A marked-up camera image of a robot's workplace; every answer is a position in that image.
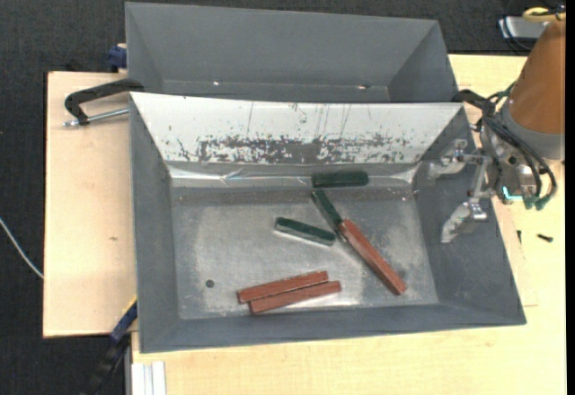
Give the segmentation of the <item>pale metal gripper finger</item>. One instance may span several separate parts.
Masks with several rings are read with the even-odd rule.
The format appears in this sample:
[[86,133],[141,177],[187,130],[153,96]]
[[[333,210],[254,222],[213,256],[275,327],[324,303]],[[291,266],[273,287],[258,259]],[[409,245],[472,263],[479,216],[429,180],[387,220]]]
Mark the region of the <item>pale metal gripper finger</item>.
[[479,200],[467,200],[456,207],[444,222],[440,241],[450,243],[460,234],[472,233],[478,224],[488,221],[487,212],[481,207]]
[[466,161],[466,139],[457,138],[453,140],[440,154],[439,158],[429,163],[428,178],[436,180],[443,175],[456,174],[460,172]]

